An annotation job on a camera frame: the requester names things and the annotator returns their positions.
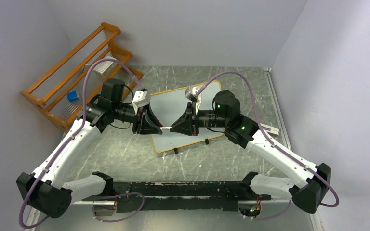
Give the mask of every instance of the yellow frame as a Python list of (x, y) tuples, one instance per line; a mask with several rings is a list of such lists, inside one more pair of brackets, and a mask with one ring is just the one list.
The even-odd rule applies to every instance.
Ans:
[[(219, 91), (221, 91), (222, 90), (222, 85), (221, 85), (221, 83), (219, 82), (219, 81), (217, 81), (217, 80), (214, 80), (214, 81), (212, 81), (212, 82), (216, 82), (216, 83), (218, 83), (219, 84)], [(200, 85), (204, 85), (206, 82), (204, 82), (204, 83), (199, 83), (199, 84), (195, 84), (194, 86), (200, 86)], [(176, 91), (176, 90), (182, 90), (182, 89), (186, 89), (187, 87), (183, 87), (183, 88), (176, 88), (176, 89), (172, 89), (172, 90), (166, 90), (166, 91), (161, 91), (161, 92), (158, 92), (158, 93), (154, 93), (154, 94), (151, 94), (151, 96), (153, 96), (153, 95), (160, 95), (160, 94), (164, 94), (164, 93), (168, 93), (168, 92), (172, 92), (172, 91)], [(222, 134), (220, 134), (219, 136), (214, 136), (214, 137), (211, 137), (211, 138), (208, 138), (208, 140), (212, 140), (212, 139), (215, 139), (215, 138), (219, 138), (219, 137), (221, 137), (221, 136), (223, 136), (223, 133)], [(155, 149), (155, 144), (154, 144), (154, 139), (152, 138), (152, 136), (151, 136), (151, 140), (152, 140), (152, 147), (154, 148), (154, 151), (156, 152), (156, 153), (163, 153), (163, 152), (167, 152), (167, 151), (170, 151), (170, 150), (173, 150), (173, 148), (172, 149), (167, 149), (167, 150), (163, 150), (163, 151), (157, 151), (156, 149)], [(205, 140), (200, 140), (200, 141), (196, 141), (196, 142), (192, 142), (192, 143), (188, 143), (188, 144), (184, 144), (184, 145), (182, 145), (182, 146), (179, 146), (179, 147), (175, 147), (175, 148), (183, 148), (183, 147), (186, 147), (186, 146), (189, 146), (189, 145), (192, 145), (192, 144), (195, 144), (195, 143), (200, 143), (200, 142), (204, 142)]]

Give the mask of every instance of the wall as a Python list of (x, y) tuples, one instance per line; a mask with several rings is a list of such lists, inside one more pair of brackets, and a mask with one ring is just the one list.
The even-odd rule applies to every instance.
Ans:
[(370, 230), (370, 0), (309, 0), (272, 78), (294, 151), (333, 169), (325, 230)]
[(48, 0), (73, 46), (102, 21), (146, 65), (270, 67), (307, 0)]
[(66, 51), (67, 37), (43, 0), (0, 0), (0, 230), (22, 230), (16, 178), (57, 146), (61, 132), (21, 96)]

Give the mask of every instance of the floor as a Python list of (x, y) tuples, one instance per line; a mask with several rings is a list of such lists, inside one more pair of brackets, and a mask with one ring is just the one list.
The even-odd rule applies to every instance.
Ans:
[[(273, 107), (271, 91), (262, 68), (209, 66), (137, 66), (144, 76), (143, 87), (151, 93), (206, 82), (225, 70), (235, 70), (246, 76), (257, 97), (262, 123), (281, 128)], [(254, 119), (253, 105), (244, 81), (235, 75), (219, 77), (223, 90), (230, 90), (240, 100), (241, 111)], [(127, 126), (115, 122), (119, 127)], [(183, 147), (179, 154), (167, 156), (154, 151), (150, 136), (136, 135), (131, 129), (120, 130), (108, 126), (99, 139), (90, 144), (71, 169), (67, 180), (77, 180), (92, 172), (104, 172), (114, 181), (217, 181), (241, 180), (249, 171), (284, 177), (262, 157), (248, 153), (227, 140), (225, 136), (211, 141)]]

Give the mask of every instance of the robotic arm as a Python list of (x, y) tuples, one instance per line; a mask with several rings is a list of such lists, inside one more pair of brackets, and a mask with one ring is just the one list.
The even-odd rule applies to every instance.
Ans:
[[(55, 162), (49, 169), (45, 169), (55, 153), (66, 139), (63, 139), (55, 151), (37, 167), (31, 174), (22, 173), (17, 179), (19, 191), (25, 199), (26, 194), (36, 180), (36, 175), (42, 170), (46, 174), (34, 188), (27, 204), (47, 214), (52, 218), (61, 216), (71, 203), (81, 201), (92, 195), (112, 196), (120, 194), (117, 185), (123, 185), (128, 191), (142, 193), (148, 197), (189, 197), (211, 196), (209, 200), (199, 200), (198, 203), (213, 201), (219, 207), (225, 208), (234, 202), (242, 200), (256, 200), (258, 195), (269, 200), (270, 196), (277, 196), (292, 200), (300, 209), (308, 213), (315, 213), (321, 204), (328, 187), (312, 174), (309, 169), (321, 175), (326, 182), (330, 182), (331, 169), (322, 163), (316, 165), (306, 161), (273, 140), (270, 145), (266, 137), (259, 130), (256, 122), (240, 113), (240, 102), (228, 90), (221, 91), (214, 98), (214, 110), (199, 110), (200, 96), (195, 97), (198, 89), (189, 88), (187, 97), (191, 100), (187, 104), (184, 114), (171, 126), (171, 132), (197, 136), (199, 128), (225, 128), (225, 136), (234, 144), (249, 151), (260, 154), (277, 168), (282, 170), (288, 178), (267, 177), (256, 172), (250, 172), (242, 181), (228, 181), (227, 184), (220, 182), (179, 182), (179, 183), (154, 183), (154, 182), (113, 182), (113, 179), (100, 172), (94, 172), (87, 178), (65, 182), (77, 156), (87, 148), (104, 131), (107, 125), (115, 119), (132, 123), (132, 131), (135, 134), (162, 134), (162, 124), (156, 119), (149, 106), (150, 94), (146, 89), (137, 91), (132, 105), (123, 103), (124, 82), (117, 79), (109, 79), (103, 84), (101, 94), (87, 104), (86, 121), (82, 121), (82, 113), (78, 115), (66, 137), (72, 137), (61, 151)], [(84, 122), (83, 129), (73, 135)], [(281, 147), (284, 151), (305, 163), (306, 168), (295, 163), (281, 154), (275, 147)], [(136, 197), (130, 197), (131, 205)], [(132, 211), (127, 207), (124, 210), (124, 201), (119, 200), (121, 212)], [(143, 210), (164, 210), (160, 204), (150, 204)]]

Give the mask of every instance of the gray tile floor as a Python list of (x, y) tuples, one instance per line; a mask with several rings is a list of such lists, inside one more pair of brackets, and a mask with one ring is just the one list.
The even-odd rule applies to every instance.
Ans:
[[(202, 66), (137, 66), (143, 72), (143, 86), (151, 93), (206, 82), (225, 70), (236, 70), (245, 75), (257, 97), (262, 123), (281, 128), (274, 110), (271, 92), (262, 68), (202, 67)], [(240, 100), (244, 115), (254, 118), (253, 105), (244, 81), (235, 75), (219, 77), (223, 90), (230, 90)], [(127, 126), (115, 122), (119, 127)], [(108, 126), (100, 138), (80, 155), (67, 180), (89, 176), (94, 171), (104, 172), (114, 181), (216, 181), (242, 180), (249, 171), (284, 177), (285, 175), (259, 155), (248, 153), (225, 136), (180, 149), (165, 158), (155, 153), (150, 136), (136, 135), (131, 129), (120, 130)]]

